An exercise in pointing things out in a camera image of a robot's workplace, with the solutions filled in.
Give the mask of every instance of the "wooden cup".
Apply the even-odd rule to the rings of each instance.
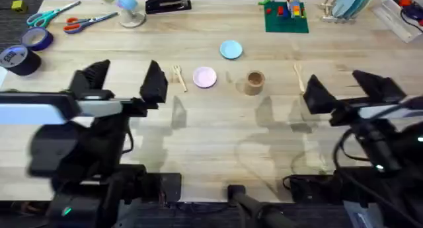
[[[245,82],[244,91],[246,95],[254,96],[263,90],[264,74],[259,71],[251,71],[247,74],[247,82]]]

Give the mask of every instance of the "black stapler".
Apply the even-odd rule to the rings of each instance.
[[[147,0],[145,2],[145,12],[147,14],[167,13],[171,11],[190,9],[190,0]]]

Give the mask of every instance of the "blue tape roll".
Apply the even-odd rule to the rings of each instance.
[[[53,42],[52,33],[48,32],[44,27],[29,28],[21,37],[20,42],[30,50],[44,50]]]
[[[40,56],[25,46],[11,46],[0,53],[0,66],[19,76],[34,73],[40,65]]]

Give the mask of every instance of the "scissors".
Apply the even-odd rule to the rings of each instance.
[[[79,4],[81,4],[81,1],[76,1],[74,3],[68,4],[61,9],[56,9],[45,13],[36,13],[29,17],[28,20],[26,20],[26,24],[29,26],[46,27],[48,23],[59,13],[71,9],[72,7],[77,6]]]
[[[94,23],[100,22],[102,20],[106,20],[112,17],[117,16],[118,13],[110,13],[108,15],[102,16],[102,17],[94,17],[91,19],[78,19],[75,17],[71,17],[67,20],[67,26],[63,28],[63,30],[68,34],[74,34],[81,32],[84,30],[85,27],[90,26]]]

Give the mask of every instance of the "wooden table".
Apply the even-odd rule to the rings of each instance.
[[[72,1],[46,0],[40,11]],[[392,77],[406,93],[419,95],[423,46],[402,43],[370,10],[353,25],[321,22],[316,4],[323,0],[304,0],[310,34],[265,33],[258,1],[193,0],[191,11],[149,15],[138,28],[122,28],[113,18],[80,34],[65,34],[68,17],[117,10],[100,0],[82,0],[50,23],[54,43],[39,53],[40,70],[29,77],[9,73],[2,89],[59,91],[68,87],[76,69],[109,59],[104,88],[119,97],[137,96],[154,59],[169,80],[167,103],[149,111],[148,118],[131,120],[135,149],[123,163],[144,164],[149,172],[180,172],[182,201],[225,201],[228,184],[244,184],[256,199],[288,202],[290,194],[281,178],[330,172],[334,142],[345,130],[330,127],[328,116],[307,115],[298,96],[294,62],[302,65],[304,81],[315,74],[339,98],[364,94],[351,76],[354,69]],[[219,46],[224,40],[239,41],[244,54],[233,61],[223,59]],[[171,73],[175,64],[182,68],[187,93]],[[192,73],[199,66],[217,71],[214,87],[194,86]],[[250,70],[266,76],[258,96],[241,90]],[[415,121],[402,120],[401,126]],[[47,180],[25,173],[28,143],[37,128],[1,126],[1,200],[52,197]],[[362,154],[353,139],[346,148]],[[341,163],[356,165],[344,157]]]

